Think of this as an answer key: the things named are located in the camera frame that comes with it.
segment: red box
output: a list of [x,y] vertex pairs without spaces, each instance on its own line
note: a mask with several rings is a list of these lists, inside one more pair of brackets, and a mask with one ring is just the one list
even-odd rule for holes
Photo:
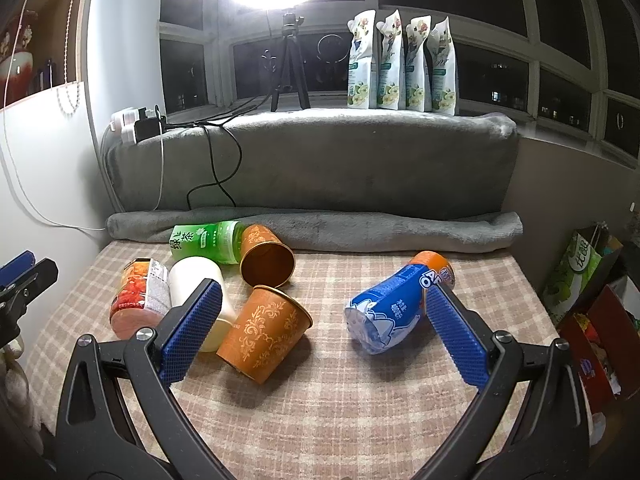
[[[586,316],[598,333],[601,346],[620,384],[620,398],[628,399],[640,389],[640,337],[622,302],[607,285],[588,309]],[[560,336],[571,344],[578,373],[589,398],[591,411],[601,412],[616,397],[594,349],[574,316],[559,326]]]

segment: white wall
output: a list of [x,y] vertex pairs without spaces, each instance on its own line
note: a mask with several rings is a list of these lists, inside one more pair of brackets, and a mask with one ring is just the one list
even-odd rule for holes
[[98,139],[118,110],[164,112],[159,17],[160,0],[91,0],[87,81]]
[[[98,170],[80,85],[80,106],[71,117],[60,110],[56,89],[0,111],[0,265],[30,250],[37,260],[54,260],[60,271],[56,285],[34,300],[20,320],[27,354],[52,311],[106,245],[108,236],[106,232],[47,226],[29,213],[9,158],[2,115],[6,115],[6,138],[18,174],[39,211],[58,223],[104,227],[113,211]],[[75,101],[74,84],[70,94]],[[64,90],[60,101],[71,111]]]
[[511,247],[534,288],[541,288],[574,229],[606,221],[624,235],[639,174],[620,164],[538,139],[520,139],[504,211],[516,211],[524,235]]

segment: black cable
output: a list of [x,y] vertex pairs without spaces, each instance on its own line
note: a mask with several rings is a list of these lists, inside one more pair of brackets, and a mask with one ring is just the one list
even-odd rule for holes
[[[213,182],[212,184],[201,184],[200,186],[196,186],[193,189],[191,189],[187,193],[187,206],[189,207],[189,210],[191,210],[190,195],[191,195],[192,192],[196,191],[197,189],[201,189],[203,187],[218,186],[220,188],[220,191],[222,191],[228,197],[228,199],[231,200],[231,203],[234,205],[234,207],[238,207],[236,205],[236,201],[234,200],[234,198],[231,195],[229,195],[229,193],[222,186],[222,184],[224,182],[226,182],[227,180],[229,180],[230,178],[232,178],[238,172],[238,168],[240,167],[240,162],[242,162],[242,151],[240,151],[240,157],[238,158],[238,166],[236,167],[236,170],[230,176],[228,176],[226,179],[224,179],[222,182],[220,182],[219,179],[218,179],[218,175],[216,174],[216,165],[215,165],[215,162],[213,161],[213,145],[211,144],[211,138],[209,137],[209,131],[207,130],[207,127],[202,125],[202,124],[199,124],[198,127],[202,128],[202,132],[204,133],[204,136],[207,138],[207,143],[209,144],[209,158],[210,158],[210,161],[211,161],[211,171],[213,172],[213,179],[214,179],[215,182]],[[230,134],[232,137],[234,137],[231,134],[231,132],[228,131],[226,128],[223,128],[223,130],[225,130],[228,134]]]
[[[227,110],[225,112],[220,112],[219,114],[216,115],[212,115],[209,117],[203,117],[201,119],[198,119],[196,121],[189,121],[186,123],[167,123],[166,126],[169,128],[186,128],[188,126],[193,126],[194,124],[199,124],[199,123],[206,123],[207,121],[211,121],[211,120],[216,120],[216,119],[220,119],[220,118],[225,118],[225,116],[228,116],[229,114],[234,114],[235,112],[237,112],[240,108],[247,106],[251,101],[254,101],[258,98],[258,96],[252,97],[251,99],[249,99],[247,102],[242,103],[241,105],[238,105],[235,108],[231,108],[231,110]],[[236,117],[243,115],[245,113],[251,112],[255,110],[254,108],[248,109],[248,110],[242,110],[240,113],[236,114]]]
[[[258,109],[260,106],[262,106],[265,102],[267,102],[267,99],[271,96],[271,94],[268,94],[264,97],[264,99],[262,99],[262,101],[260,103],[258,103],[257,105],[254,105],[253,107],[247,109],[247,110],[243,110],[240,113],[234,114],[229,118],[226,118],[225,121],[221,122],[221,123],[211,123],[208,122],[206,120],[201,120],[201,121],[193,121],[191,123],[184,123],[184,124],[180,124],[180,125],[176,125],[176,124],[168,124],[167,126],[172,126],[172,127],[182,127],[182,126],[193,126],[193,127],[199,127],[202,128],[203,133],[205,134],[205,136],[207,137],[207,142],[209,144],[209,159],[211,162],[211,173],[213,174],[213,179],[214,181],[209,183],[209,184],[200,184],[199,186],[194,186],[193,188],[191,188],[188,192],[187,192],[187,206],[189,207],[189,210],[191,210],[191,193],[193,193],[196,190],[199,189],[203,189],[205,187],[212,187],[212,186],[218,186],[220,188],[220,190],[229,198],[229,200],[231,200],[231,203],[234,205],[234,207],[237,207],[236,205],[236,201],[233,199],[233,197],[226,191],[226,189],[224,187],[222,187],[222,184],[224,184],[225,182],[228,182],[229,180],[231,180],[233,177],[236,176],[236,173],[238,173],[238,170],[240,169],[240,165],[242,164],[242,146],[240,144],[240,142],[238,141],[238,139],[236,138],[236,136],[227,128],[225,128],[225,124],[227,124],[229,121],[243,115],[249,112],[252,112],[256,109]],[[224,130],[224,132],[229,135],[233,141],[235,142],[236,146],[238,147],[238,163],[236,164],[235,169],[231,172],[231,174],[224,178],[223,180],[218,179],[218,175],[216,174],[216,168],[215,168],[215,164],[214,164],[214,160],[213,160],[213,145],[211,143],[211,139],[209,138],[209,132],[207,130],[207,126],[216,126],[219,128],[222,128],[222,130]]]

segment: green bottle label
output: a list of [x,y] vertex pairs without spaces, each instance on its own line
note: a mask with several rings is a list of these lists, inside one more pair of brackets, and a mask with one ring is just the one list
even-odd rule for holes
[[219,264],[237,264],[234,250],[234,233],[239,227],[237,221],[217,224],[177,225],[169,239],[174,260],[190,256],[204,256]]

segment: tripod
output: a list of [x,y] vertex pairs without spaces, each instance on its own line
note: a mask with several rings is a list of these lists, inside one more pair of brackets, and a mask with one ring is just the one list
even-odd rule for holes
[[273,95],[271,97],[271,111],[275,112],[278,109],[278,101],[280,99],[280,93],[284,86],[285,70],[287,75],[290,75],[290,71],[293,70],[293,75],[296,79],[296,86],[298,88],[298,98],[300,99],[300,107],[305,110],[311,108],[309,102],[309,90],[306,87],[305,79],[305,67],[302,60],[302,53],[300,51],[300,43],[298,42],[299,26],[305,19],[300,16],[297,18],[293,12],[285,12],[282,18],[282,38],[277,50],[277,61],[273,72]]

